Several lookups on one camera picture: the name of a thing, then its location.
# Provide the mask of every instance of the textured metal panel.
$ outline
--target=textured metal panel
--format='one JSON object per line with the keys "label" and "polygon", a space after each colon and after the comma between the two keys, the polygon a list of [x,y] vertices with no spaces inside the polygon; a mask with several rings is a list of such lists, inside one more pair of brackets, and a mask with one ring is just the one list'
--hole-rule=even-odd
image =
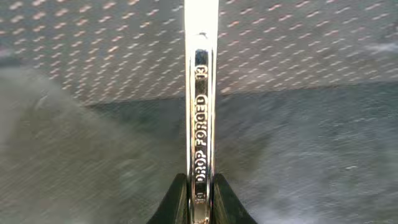
{"label": "textured metal panel", "polygon": [[[220,1],[222,93],[398,80],[394,0]],[[2,1],[0,42],[85,104],[182,96],[181,1]]]}

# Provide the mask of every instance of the gray surface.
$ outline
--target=gray surface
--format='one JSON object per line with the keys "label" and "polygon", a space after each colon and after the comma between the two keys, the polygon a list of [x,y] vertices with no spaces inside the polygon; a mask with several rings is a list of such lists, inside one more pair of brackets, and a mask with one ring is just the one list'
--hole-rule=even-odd
{"label": "gray surface", "polygon": [[[396,0],[220,0],[219,91],[397,81],[397,10]],[[182,0],[2,0],[0,44],[84,104],[184,94]]]}
{"label": "gray surface", "polygon": [[[398,223],[398,84],[222,96],[216,168],[259,223]],[[0,71],[0,223],[144,223],[185,172],[183,99],[79,107]]]}

